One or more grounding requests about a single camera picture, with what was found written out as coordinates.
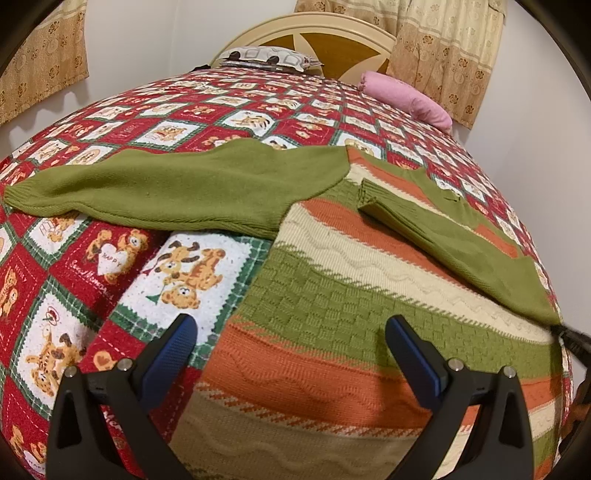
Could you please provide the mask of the green orange cream striped sweater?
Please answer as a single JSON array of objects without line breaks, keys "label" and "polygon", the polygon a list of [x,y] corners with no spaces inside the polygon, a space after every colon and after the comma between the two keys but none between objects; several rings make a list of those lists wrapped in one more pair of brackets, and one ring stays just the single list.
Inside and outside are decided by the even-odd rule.
[{"label": "green orange cream striped sweater", "polygon": [[483,202],[352,146],[70,147],[1,181],[1,437],[46,475],[66,368],[113,368],[180,314],[197,341],[151,413],[198,478],[381,479],[429,412],[390,354],[404,316],[445,357],[513,366],[550,471],[564,409],[559,320],[532,239]]}]

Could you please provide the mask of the grey white patterned pillow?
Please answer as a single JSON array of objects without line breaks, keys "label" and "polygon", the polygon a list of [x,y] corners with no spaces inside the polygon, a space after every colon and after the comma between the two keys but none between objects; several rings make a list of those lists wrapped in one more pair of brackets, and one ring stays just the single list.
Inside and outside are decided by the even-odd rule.
[{"label": "grey white patterned pillow", "polygon": [[218,64],[232,67],[252,67],[271,71],[295,71],[304,73],[322,67],[315,57],[276,46],[242,46],[229,48],[221,53]]}]

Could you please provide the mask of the cream wooden headboard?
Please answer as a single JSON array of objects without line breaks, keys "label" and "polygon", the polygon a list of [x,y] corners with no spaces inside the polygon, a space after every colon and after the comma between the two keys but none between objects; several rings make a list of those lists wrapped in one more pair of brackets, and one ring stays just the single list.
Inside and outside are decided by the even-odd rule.
[{"label": "cream wooden headboard", "polygon": [[288,48],[318,59],[320,65],[304,73],[246,70],[273,79],[328,79],[356,85],[363,73],[388,70],[396,38],[386,30],[342,14],[304,12],[259,23],[238,34],[221,48],[266,46]]}]

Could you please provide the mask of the red patchwork bear bedspread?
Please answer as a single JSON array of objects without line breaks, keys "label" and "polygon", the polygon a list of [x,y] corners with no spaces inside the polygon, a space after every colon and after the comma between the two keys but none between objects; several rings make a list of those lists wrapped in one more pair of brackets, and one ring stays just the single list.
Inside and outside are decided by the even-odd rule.
[{"label": "red patchwork bear bedspread", "polygon": [[140,178],[126,156],[245,166],[201,182],[147,223],[1,208],[1,435],[46,475],[64,371],[113,368],[181,313],[197,321],[187,368],[152,413],[198,479],[383,479],[426,426],[385,343],[400,314],[445,357],[514,367],[533,467],[554,463],[570,396],[563,351],[363,213],[366,184],[480,237],[549,294],[532,238],[450,135],[353,86],[219,68],[156,81],[56,122],[1,164],[37,192],[63,167]]}]

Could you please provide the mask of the pink pillow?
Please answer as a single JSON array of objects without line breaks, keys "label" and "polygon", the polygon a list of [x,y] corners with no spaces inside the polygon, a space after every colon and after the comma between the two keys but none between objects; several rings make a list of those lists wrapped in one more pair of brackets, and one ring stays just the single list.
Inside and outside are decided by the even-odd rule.
[{"label": "pink pillow", "polygon": [[367,71],[362,74],[358,88],[366,95],[406,112],[415,120],[452,134],[453,120],[449,113],[430,97],[397,78]]}]

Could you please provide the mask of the beige patterned window curtain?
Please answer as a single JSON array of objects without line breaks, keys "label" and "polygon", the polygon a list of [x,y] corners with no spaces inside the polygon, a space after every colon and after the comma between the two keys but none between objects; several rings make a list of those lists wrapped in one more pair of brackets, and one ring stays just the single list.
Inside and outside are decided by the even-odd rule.
[{"label": "beige patterned window curtain", "polygon": [[388,74],[474,127],[507,14],[502,0],[297,0],[294,11],[346,15],[394,36]]}]

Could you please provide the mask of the beige side curtain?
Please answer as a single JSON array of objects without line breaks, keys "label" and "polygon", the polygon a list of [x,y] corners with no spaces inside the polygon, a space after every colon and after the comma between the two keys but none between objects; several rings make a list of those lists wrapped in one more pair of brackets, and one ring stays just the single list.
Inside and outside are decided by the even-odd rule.
[{"label": "beige side curtain", "polygon": [[16,51],[1,76],[3,124],[89,76],[86,10],[84,0],[62,2]]}]

